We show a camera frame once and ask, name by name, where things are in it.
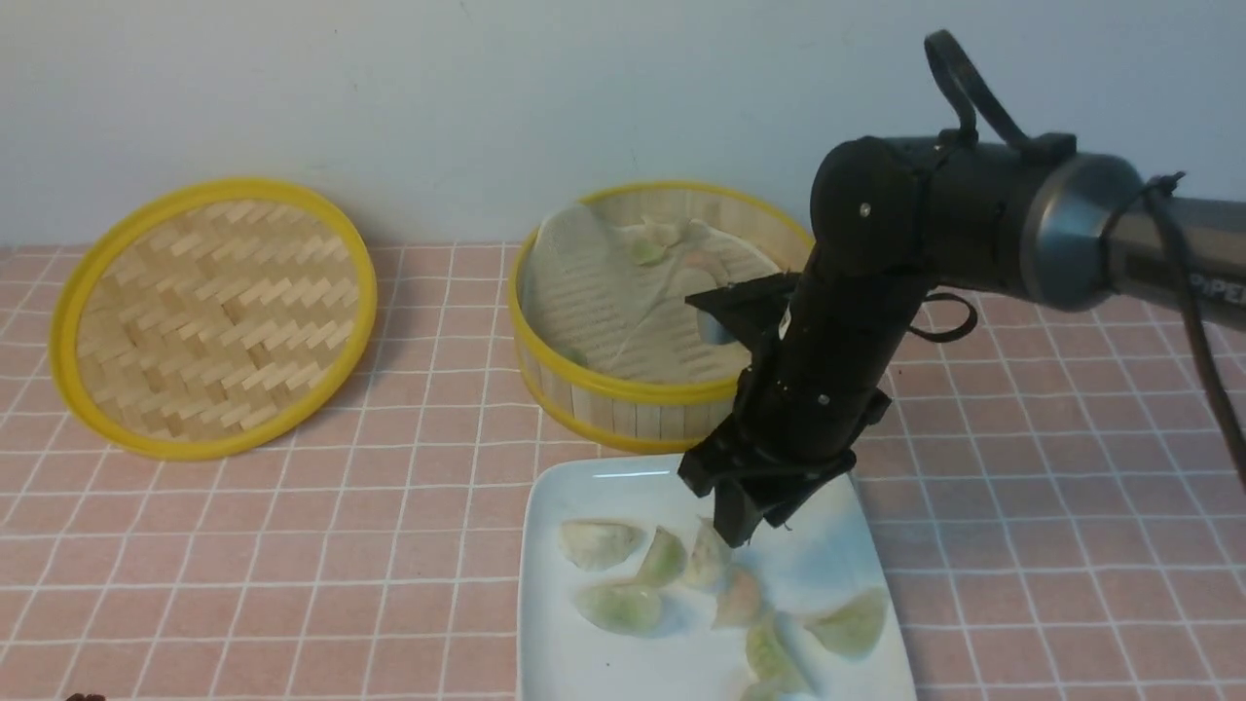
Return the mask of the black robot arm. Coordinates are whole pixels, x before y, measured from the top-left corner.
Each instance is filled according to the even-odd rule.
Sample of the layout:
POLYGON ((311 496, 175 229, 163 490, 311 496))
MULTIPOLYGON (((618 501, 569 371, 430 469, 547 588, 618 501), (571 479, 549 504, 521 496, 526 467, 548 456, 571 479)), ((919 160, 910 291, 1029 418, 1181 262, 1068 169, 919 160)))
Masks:
POLYGON ((1175 195, 1129 161, 1082 154, 1069 134, 1035 148, 863 137, 812 182, 802 271, 733 283, 687 303, 711 342, 751 352, 729 417, 682 457, 714 498, 729 547, 782 527, 856 464, 854 443, 891 400, 881 379, 926 303, 996 293, 1064 314, 1113 296, 1182 316, 1197 379, 1244 469, 1244 433, 1205 322, 1242 331, 1244 203, 1175 195))

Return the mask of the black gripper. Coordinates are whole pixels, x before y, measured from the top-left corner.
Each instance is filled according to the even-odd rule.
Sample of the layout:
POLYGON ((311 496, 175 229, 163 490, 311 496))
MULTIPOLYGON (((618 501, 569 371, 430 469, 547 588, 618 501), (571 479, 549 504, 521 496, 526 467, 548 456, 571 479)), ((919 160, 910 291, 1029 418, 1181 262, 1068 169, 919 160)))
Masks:
POLYGON ((854 449, 829 459, 787 459, 745 438, 735 425, 721 425, 682 454, 678 476, 697 498, 711 497, 714 529, 728 547, 751 540, 760 522, 774 529, 810 497, 858 464, 854 449))

